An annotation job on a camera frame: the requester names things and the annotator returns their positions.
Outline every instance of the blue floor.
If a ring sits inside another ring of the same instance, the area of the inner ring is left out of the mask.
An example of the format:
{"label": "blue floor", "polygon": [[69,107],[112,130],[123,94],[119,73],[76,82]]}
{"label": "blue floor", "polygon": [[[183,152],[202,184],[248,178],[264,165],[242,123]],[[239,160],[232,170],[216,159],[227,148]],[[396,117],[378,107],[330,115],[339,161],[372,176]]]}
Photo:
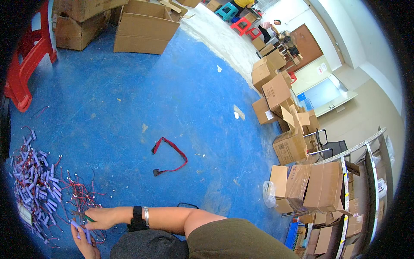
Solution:
{"label": "blue floor", "polygon": [[[32,146],[49,151],[49,162],[63,155],[63,169],[86,182],[92,179],[88,164],[93,167],[95,189],[107,193],[96,198],[104,207],[192,203],[248,219],[284,242],[291,218],[281,218],[262,200],[263,182],[278,164],[272,142],[280,131],[277,124],[259,125],[251,106],[258,95],[180,28],[160,56],[114,53],[114,37],[109,27],[83,52],[58,49],[54,65],[42,60],[28,83],[30,108],[20,113],[12,107],[11,150],[20,147],[27,133],[21,127],[28,125],[38,136]],[[234,117],[234,105],[246,115],[244,121]],[[153,169],[174,169],[183,162],[165,143],[151,154],[162,136],[187,155],[188,164],[154,177]],[[60,249],[33,239],[51,258],[79,258],[69,226],[59,225],[64,233],[51,229]],[[109,257],[125,229],[107,231],[102,258]]]}

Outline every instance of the silver bracelet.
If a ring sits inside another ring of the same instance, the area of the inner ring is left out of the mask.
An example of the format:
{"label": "silver bracelet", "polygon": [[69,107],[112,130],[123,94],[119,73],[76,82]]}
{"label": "silver bracelet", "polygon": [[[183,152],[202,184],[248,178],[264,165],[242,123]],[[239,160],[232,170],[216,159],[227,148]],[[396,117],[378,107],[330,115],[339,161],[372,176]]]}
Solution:
{"label": "silver bracelet", "polygon": [[145,213],[145,225],[147,226],[147,228],[149,228],[149,223],[148,223],[148,219],[149,219],[149,210],[148,207],[143,206],[144,208],[144,213]]}

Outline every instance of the brown door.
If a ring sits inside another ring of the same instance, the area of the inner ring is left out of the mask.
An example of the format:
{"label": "brown door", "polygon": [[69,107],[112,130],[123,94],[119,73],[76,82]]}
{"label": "brown door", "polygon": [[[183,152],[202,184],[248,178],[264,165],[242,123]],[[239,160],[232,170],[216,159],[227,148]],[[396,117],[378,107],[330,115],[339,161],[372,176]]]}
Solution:
{"label": "brown door", "polygon": [[305,24],[302,24],[292,31],[291,35],[296,39],[296,47],[302,55],[303,60],[297,66],[289,60],[286,68],[293,65],[293,67],[288,69],[289,72],[295,72],[323,55],[318,43]]}

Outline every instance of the pink shirt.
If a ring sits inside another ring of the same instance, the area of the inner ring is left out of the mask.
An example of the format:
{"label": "pink shirt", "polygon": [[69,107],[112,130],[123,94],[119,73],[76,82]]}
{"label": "pink shirt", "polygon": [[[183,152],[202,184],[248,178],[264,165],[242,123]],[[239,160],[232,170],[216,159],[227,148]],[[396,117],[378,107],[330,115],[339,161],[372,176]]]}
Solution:
{"label": "pink shirt", "polygon": [[260,24],[260,26],[261,26],[262,28],[264,28],[264,29],[268,29],[268,28],[270,28],[270,27],[272,26],[272,24],[274,24],[274,23],[270,23],[270,22],[263,22],[263,23],[261,23],[261,24]]}

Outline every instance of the red stool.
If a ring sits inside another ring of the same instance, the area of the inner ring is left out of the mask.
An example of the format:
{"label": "red stool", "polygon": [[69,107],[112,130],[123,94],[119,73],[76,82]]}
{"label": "red stool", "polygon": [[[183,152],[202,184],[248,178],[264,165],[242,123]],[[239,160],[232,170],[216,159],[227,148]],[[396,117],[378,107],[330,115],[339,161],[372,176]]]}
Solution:
{"label": "red stool", "polygon": [[[48,1],[43,3],[39,12],[41,29],[32,31],[30,23],[12,56],[9,70],[7,71],[4,93],[5,96],[12,99],[20,112],[25,112],[32,101],[32,95],[27,88],[27,80],[29,80],[39,62],[47,53],[52,63],[57,58],[56,50],[52,48],[49,34]],[[19,64],[20,54],[23,57],[21,64]]]}
{"label": "red stool", "polygon": [[[243,28],[239,26],[240,23],[245,22],[247,23],[246,26],[244,26]],[[240,20],[236,21],[235,23],[233,23],[230,28],[231,29],[237,29],[239,31],[239,36],[243,36],[243,34],[246,33],[247,30],[249,30],[249,27],[252,26],[252,24],[245,18],[241,18]]]}
{"label": "red stool", "polygon": [[259,37],[262,34],[262,32],[258,28],[254,27],[251,30],[246,31],[246,34],[250,35],[252,37],[252,40],[254,40],[255,38]]}
{"label": "red stool", "polygon": [[290,78],[293,80],[293,82],[292,82],[292,83],[290,83],[290,84],[293,84],[294,82],[296,82],[297,78],[296,78],[296,76],[295,76],[295,73],[293,73],[293,72],[288,72],[288,74],[289,74]]}

